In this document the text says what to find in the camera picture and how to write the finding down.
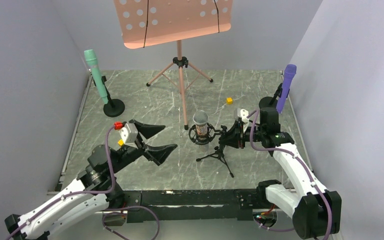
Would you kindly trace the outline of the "silver glitter microphone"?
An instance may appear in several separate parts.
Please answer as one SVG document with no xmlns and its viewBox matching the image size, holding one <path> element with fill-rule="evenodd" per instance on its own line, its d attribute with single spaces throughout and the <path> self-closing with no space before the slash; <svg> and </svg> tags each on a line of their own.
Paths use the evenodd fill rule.
<svg viewBox="0 0 384 240">
<path fill-rule="evenodd" d="M 208 114 L 204 110 L 197 110 L 193 114 L 192 120 L 195 124 L 197 137 L 200 140 L 205 140 L 208 135 Z"/>
</svg>

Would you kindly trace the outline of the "black round base mic stand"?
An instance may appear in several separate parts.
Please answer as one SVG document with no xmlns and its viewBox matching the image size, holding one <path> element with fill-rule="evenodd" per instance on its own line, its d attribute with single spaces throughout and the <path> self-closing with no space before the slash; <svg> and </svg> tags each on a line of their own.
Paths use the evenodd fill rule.
<svg viewBox="0 0 384 240">
<path fill-rule="evenodd" d="M 106 93 L 107 93 L 107 100 L 108 103 L 105 103 L 103 106 L 103 112 L 107 117 L 115 118 L 120 116 L 125 111 L 125 103 L 120 99 L 113 99 L 111 98 L 111 94 L 109 93 L 105 82 L 107 81 L 107 78 L 105 75 L 101 77 L 101 81 L 103 83 L 103 86 L 105 87 Z"/>
</svg>

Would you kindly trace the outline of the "purple toy microphone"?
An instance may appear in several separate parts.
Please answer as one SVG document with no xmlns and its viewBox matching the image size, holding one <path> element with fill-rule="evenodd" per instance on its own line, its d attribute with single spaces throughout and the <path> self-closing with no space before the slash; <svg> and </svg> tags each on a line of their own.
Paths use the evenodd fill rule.
<svg viewBox="0 0 384 240">
<path fill-rule="evenodd" d="M 279 114 L 282 113 L 293 78 L 297 73 L 297 66 L 295 64 L 288 64 L 283 71 L 283 81 L 281 85 L 280 95 L 276 104 L 276 110 Z"/>
</svg>

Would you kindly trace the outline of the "teal toy microphone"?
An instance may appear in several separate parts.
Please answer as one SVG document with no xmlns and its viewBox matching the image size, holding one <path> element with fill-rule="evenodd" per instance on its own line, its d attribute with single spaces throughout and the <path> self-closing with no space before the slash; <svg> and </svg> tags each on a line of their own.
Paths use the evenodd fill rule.
<svg viewBox="0 0 384 240">
<path fill-rule="evenodd" d="M 95 86 L 98 90 L 99 96 L 102 99 L 104 104 L 109 102 L 108 94 L 105 87 L 105 84 L 102 81 L 102 74 L 99 68 L 98 58 L 93 49 L 85 50 L 84 52 L 85 61 L 90 68 L 90 72 L 92 74 Z"/>
</svg>

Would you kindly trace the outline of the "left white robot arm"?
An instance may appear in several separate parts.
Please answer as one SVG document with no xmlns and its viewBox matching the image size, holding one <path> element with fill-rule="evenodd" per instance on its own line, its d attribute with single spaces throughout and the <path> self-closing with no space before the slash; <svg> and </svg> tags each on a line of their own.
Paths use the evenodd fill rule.
<svg viewBox="0 0 384 240">
<path fill-rule="evenodd" d="M 115 174 L 140 157 L 162 165 L 178 147 L 172 143 L 150 146 L 150 139 L 165 129 L 129 121 L 115 122 L 106 132 L 104 143 L 88 157 L 88 165 L 58 194 L 22 215 L 11 214 L 5 220 L 8 240 L 47 240 L 58 230 L 69 227 L 88 215 L 126 206 L 126 195 Z"/>
</svg>

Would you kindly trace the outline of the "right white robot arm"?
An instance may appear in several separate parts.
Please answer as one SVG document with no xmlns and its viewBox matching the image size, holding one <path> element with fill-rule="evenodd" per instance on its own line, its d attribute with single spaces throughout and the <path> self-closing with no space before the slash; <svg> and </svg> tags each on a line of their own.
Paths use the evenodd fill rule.
<svg viewBox="0 0 384 240">
<path fill-rule="evenodd" d="M 249 142 L 254 150 L 268 152 L 295 190 L 290 192 L 278 180 L 265 180 L 256 187 L 258 201 L 275 205 L 287 214 L 303 240 L 327 240 L 337 234 L 342 198 L 337 191 L 328 190 L 304 162 L 294 139 L 281 130 L 277 110 L 264 107 L 249 112 L 238 108 L 233 116 L 233 126 L 219 142 L 236 149 L 243 149 Z"/>
</svg>

